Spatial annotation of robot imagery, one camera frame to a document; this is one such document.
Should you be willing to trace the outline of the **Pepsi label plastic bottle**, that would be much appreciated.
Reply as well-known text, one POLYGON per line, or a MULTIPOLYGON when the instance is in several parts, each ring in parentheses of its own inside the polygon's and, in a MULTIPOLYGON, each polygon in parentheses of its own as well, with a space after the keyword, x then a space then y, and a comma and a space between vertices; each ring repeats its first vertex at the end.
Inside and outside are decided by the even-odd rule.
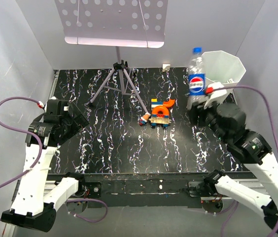
POLYGON ((200 101, 205 92, 205 66, 202 58, 202 48, 195 47, 192 50, 192 57, 188 64, 188 87, 189 97, 187 102, 187 110, 191 110, 192 104, 200 101))

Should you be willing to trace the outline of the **large clear plastic bottle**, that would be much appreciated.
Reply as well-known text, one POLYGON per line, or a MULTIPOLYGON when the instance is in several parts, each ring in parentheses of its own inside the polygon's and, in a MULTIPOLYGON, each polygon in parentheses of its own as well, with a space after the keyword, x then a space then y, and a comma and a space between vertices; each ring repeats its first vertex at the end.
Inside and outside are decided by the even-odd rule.
POLYGON ((228 79, 227 80, 227 83, 234 83, 235 81, 232 79, 232 78, 230 78, 230 79, 228 79))

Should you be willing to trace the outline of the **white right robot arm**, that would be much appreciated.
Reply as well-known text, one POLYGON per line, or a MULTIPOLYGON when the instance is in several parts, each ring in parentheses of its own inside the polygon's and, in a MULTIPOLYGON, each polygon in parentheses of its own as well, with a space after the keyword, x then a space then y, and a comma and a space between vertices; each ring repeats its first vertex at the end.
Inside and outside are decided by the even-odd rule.
POLYGON ((192 102, 191 124, 210 128, 267 191, 262 194, 214 170, 197 186, 188 188, 190 196, 228 196, 260 215, 272 229, 270 236, 278 234, 278 157, 262 135, 246 127, 246 114, 236 104, 224 103, 224 85, 191 83, 190 91, 192 96, 201 95, 192 102))

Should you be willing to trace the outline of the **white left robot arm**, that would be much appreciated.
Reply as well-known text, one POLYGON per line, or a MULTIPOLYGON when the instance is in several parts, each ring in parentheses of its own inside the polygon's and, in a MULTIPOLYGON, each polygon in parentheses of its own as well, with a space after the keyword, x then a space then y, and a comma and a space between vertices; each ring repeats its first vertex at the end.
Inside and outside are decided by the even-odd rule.
POLYGON ((67 173, 56 186, 45 193, 50 163, 56 151, 66 141, 78 134, 89 122, 74 104, 55 97, 28 128, 26 157, 23 175, 16 197, 9 210, 1 215, 1 221, 15 226, 48 232, 52 228, 56 212, 71 196, 82 197, 86 193, 84 178, 77 173, 67 173))

